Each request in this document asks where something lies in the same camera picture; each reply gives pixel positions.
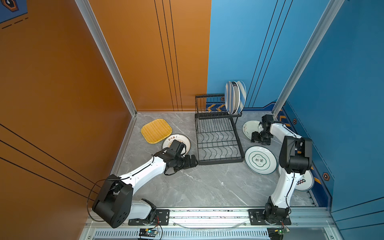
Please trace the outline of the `white green emblem plate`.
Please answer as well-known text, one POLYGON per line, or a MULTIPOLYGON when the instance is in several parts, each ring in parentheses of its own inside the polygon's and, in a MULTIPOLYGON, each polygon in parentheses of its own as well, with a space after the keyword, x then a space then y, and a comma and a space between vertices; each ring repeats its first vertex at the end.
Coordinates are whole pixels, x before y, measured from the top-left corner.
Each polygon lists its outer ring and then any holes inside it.
POLYGON ((254 146, 245 153, 246 165, 255 173, 269 175, 277 168, 275 155, 265 147, 254 146))

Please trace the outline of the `black wire dish rack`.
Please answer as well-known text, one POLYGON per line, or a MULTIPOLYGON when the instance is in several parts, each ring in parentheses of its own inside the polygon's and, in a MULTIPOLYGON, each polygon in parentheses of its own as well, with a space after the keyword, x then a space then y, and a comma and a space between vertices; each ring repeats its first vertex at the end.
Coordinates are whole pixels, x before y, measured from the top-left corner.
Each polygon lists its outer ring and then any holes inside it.
POLYGON ((228 113, 224 94, 196 95, 195 107, 199 164, 243 162, 245 152, 236 126, 242 114, 228 113))

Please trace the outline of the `orange sunburst round plate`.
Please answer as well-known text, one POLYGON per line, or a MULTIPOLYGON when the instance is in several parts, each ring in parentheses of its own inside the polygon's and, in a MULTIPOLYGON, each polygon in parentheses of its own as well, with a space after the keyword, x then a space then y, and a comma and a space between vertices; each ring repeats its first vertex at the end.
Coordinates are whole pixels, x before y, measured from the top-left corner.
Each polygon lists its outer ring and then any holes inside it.
POLYGON ((163 141, 162 149, 170 148, 173 141, 178 141, 178 142, 183 143, 185 145, 185 147, 181 153, 182 156, 184 156, 185 154, 187 154, 190 151, 191 141, 187 136, 182 135, 182 134, 170 135, 168 138, 166 138, 163 141))

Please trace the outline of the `blue striped plate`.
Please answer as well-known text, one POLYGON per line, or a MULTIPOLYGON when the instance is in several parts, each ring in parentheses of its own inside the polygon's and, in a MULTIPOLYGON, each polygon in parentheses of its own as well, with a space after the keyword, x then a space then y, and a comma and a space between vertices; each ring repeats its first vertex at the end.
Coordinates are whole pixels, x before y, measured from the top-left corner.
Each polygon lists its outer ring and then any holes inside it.
POLYGON ((226 91, 225 91, 225 104, 226 104, 226 110, 228 114, 232 114, 234 111, 234 87, 231 81, 228 81, 226 83, 226 91))
POLYGON ((239 91, 240 91, 240 103, 239 103, 239 108, 238 108, 238 114, 242 112, 242 110, 245 107, 246 103, 246 98, 247 98, 247 90, 246 90, 246 85, 242 81, 237 81, 239 91))

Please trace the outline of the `white plate red characters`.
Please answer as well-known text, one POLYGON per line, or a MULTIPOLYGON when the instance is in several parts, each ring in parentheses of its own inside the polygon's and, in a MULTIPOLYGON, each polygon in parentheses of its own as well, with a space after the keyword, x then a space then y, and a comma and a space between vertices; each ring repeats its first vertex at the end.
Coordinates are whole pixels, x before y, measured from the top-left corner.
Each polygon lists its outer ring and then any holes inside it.
POLYGON ((307 170, 303 175, 298 173, 288 174, 285 169, 278 166, 279 176, 283 176, 284 181, 280 181, 278 185, 283 193, 287 194, 288 190, 296 190, 301 192, 309 191, 314 186, 314 177, 310 170, 307 170))

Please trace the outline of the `green red rimmed plate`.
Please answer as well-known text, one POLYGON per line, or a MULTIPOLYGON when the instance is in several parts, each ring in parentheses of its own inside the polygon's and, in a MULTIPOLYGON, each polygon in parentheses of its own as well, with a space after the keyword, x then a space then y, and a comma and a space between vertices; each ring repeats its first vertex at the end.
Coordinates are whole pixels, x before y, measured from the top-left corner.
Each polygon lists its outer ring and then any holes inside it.
POLYGON ((235 82, 235 81, 232 81, 232 84, 233 84, 233 87, 234 87, 234 92, 235 92, 235 100, 234 100, 234 111, 233 111, 233 115, 236 115, 237 112, 238 112, 238 109, 239 109, 239 105, 240 105, 240 89, 239 89, 239 86, 238 86, 238 83, 235 82))

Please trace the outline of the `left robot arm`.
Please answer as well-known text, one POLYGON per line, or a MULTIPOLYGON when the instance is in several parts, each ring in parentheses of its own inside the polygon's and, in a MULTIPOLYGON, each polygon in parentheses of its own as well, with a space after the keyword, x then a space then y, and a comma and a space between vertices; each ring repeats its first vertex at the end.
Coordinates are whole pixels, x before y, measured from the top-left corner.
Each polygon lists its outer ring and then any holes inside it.
POLYGON ((170 147, 153 154, 148 162, 135 170, 120 176, 110 175, 101 180, 103 185, 94 200, 92 211, 112 228, 121 226, 125 220, 156 224, 157 207, 146 199, 134 201, 133 196, 158 175, 171 176, 180 170, 198 166, 196 156, 183 155, 184 149, 184 143, 173 141, 170 147))

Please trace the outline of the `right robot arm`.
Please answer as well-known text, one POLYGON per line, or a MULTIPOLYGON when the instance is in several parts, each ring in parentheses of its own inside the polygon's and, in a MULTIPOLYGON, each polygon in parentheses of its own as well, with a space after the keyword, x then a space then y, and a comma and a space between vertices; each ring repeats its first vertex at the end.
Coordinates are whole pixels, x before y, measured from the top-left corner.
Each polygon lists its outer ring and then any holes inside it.
POLYGON ((273 115, 264 115, 260 125, 263 130, 252 133, 254 141, 269 145, 272 138, 277 138, 282 142, 279 155, 282 172, 275 191, 265 205, 263 218, 269 225, 284 224, 292 212, 290 201, 296 184, 313 165, 313 141, 295 134, 285 124, 275 121, 273 115))

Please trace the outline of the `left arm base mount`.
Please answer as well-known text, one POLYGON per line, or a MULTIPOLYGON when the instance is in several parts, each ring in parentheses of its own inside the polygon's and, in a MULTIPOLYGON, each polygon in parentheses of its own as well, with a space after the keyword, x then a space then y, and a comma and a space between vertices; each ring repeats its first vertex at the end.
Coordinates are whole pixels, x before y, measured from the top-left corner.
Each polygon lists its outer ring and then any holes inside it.
POLYGON ((151 211, 150 215, 142 219, 133 219, 129 220, 129 226, 155 226, 160 224, 161 226, 167 226, 170 219, 170 210, 169 209, 156 209, 151 211))

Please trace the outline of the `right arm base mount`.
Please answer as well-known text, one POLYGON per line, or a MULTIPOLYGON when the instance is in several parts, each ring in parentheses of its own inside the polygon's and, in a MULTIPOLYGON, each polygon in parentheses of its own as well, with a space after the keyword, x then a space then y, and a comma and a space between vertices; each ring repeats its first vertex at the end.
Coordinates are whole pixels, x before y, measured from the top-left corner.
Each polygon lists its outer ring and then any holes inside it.
POLYGON ((252 226, 290 226, 292 224, 288 215, 289 209, 269 210, 266 213, 265 209, 249 209, 249 220, 252 226))

